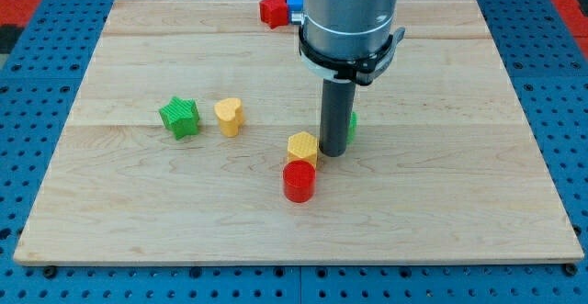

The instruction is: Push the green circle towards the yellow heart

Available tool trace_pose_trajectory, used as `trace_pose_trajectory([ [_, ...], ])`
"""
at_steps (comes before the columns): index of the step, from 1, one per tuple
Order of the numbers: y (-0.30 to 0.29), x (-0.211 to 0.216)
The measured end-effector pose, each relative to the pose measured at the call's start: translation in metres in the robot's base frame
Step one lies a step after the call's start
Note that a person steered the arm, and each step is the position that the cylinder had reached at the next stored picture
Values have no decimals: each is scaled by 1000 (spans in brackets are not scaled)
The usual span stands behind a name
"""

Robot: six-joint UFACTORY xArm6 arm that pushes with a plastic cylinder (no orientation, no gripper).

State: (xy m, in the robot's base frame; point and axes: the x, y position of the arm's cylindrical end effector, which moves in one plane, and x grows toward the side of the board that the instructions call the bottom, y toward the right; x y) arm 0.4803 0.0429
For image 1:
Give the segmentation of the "black clamp ring mount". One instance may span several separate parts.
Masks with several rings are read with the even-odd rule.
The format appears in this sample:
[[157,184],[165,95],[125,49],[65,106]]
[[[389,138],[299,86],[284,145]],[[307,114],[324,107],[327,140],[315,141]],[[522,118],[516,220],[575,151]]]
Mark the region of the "black clamp ring mount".
[[302,63],[322,79],[338,84],[350,82],[369,86],[389,68],[405,31],[405,27],[397,28],[389,34],[388,39],[378,51],[365,58],[343,60],[320,54],[313,49],[304,39],[303,28],[299,28],[299,54]]

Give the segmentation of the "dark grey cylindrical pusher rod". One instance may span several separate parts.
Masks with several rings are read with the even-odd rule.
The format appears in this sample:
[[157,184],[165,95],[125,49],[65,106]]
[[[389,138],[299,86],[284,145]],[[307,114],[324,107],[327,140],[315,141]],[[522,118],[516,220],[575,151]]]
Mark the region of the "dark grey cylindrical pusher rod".
[[319,148],[329,157],[338,157],[346,150],[355,91],[354,83],[322,83]]

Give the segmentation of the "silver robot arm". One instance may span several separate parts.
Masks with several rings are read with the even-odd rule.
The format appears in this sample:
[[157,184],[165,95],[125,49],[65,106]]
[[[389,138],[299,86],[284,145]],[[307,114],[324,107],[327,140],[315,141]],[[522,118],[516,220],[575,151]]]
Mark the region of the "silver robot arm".
[[405,28],[391,29],[397,0],[303,0],[302,62],[322,78],[319,149],[345,153],[355,91],[387,71]]

